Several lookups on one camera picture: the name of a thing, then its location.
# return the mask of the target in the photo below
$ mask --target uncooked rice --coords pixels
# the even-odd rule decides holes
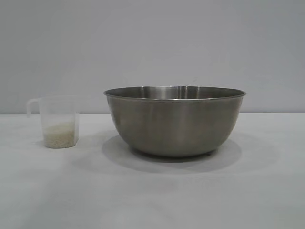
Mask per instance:
[[[43,132],[44,144],[48,148],[68,148],[77,142],[74,122],[50,126]]]

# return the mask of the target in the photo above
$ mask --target measuring cup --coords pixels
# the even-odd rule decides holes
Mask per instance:
[[[27,116],[31,104],[38,102],[44,145],[48,148],[75,146],[79,137],[79,111],[76,96],[50,96],[27,102]]]

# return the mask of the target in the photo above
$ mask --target stainless steel bowl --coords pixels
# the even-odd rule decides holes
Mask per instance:
[[[104,94],[116,129],[132,148],[158,156],[194,156],[228,138],[245,92],[163,86],[117,88]]]

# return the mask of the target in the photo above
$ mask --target white tabletop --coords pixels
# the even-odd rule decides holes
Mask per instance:
[[[304,229],[305,114],[240,114],[217,152],[138,155],[109,114],[80,140],[41,141],[39,117],[0,116],[1,229]]]

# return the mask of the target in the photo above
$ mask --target white backdrop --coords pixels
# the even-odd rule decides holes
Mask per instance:
[[[136,85],[248,92],[244,112],[305,112],[304,0],[2,0],[0,113]]]

